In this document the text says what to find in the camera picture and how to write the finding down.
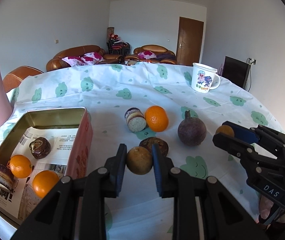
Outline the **hand holding right gripper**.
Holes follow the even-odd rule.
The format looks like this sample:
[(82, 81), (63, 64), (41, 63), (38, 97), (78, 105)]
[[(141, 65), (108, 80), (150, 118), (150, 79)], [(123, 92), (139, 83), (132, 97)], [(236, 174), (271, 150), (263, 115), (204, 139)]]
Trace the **hand holding right gripper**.
[[(267, 219), (270, 213), (270, 210), (274, 203), (266, 198), (265, 196), (261, 196), (260, 203), (259, 203), (259, 212), (262, 219)], [(285, 213), (279, 217), (277, 222), (285, 223)]]

